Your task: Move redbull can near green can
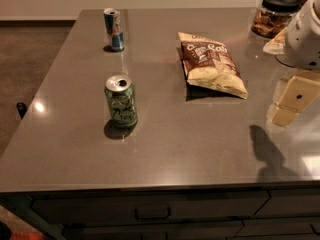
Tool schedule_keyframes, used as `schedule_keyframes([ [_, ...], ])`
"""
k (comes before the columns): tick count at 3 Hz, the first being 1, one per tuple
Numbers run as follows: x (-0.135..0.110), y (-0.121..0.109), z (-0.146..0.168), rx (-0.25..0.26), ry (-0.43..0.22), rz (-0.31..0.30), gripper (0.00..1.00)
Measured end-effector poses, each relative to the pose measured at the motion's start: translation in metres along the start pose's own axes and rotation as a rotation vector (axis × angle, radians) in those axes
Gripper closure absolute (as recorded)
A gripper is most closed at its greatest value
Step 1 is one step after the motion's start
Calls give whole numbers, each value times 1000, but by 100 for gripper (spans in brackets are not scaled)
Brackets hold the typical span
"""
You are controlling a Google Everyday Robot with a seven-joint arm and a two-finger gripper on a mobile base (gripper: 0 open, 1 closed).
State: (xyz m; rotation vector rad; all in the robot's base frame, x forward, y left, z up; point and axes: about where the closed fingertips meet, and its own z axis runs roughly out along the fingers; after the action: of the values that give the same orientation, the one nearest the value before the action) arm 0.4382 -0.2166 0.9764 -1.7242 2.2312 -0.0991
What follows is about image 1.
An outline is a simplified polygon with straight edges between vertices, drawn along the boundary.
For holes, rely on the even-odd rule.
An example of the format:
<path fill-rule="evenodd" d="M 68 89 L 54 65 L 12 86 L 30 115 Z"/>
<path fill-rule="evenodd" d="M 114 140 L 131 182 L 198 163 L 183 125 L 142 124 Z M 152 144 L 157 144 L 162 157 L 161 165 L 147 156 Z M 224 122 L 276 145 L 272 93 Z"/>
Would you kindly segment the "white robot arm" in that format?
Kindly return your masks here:
<path fill-rule="evenodd" d="M 308 0 L 263 51 L 297 71 L 275 88 L 267 118 L 288 126 L 320 94 L 320 0 Z"/>

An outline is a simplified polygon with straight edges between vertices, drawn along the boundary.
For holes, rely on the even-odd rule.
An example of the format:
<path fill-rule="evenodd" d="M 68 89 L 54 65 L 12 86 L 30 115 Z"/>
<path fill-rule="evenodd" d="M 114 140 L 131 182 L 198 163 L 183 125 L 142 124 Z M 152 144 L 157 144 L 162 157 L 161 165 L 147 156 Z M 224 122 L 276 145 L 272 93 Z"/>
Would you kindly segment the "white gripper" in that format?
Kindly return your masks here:
<path fill-rule="evenodd" d="M 295 68 L 320 70 L 320 37 L 318 35 L 288 35 L 285 56 Z M 297 71 L 281 79 L 274 91 L 267 119 L 274 125 L 286 127 L 320 95 L 320 73 Z"/>

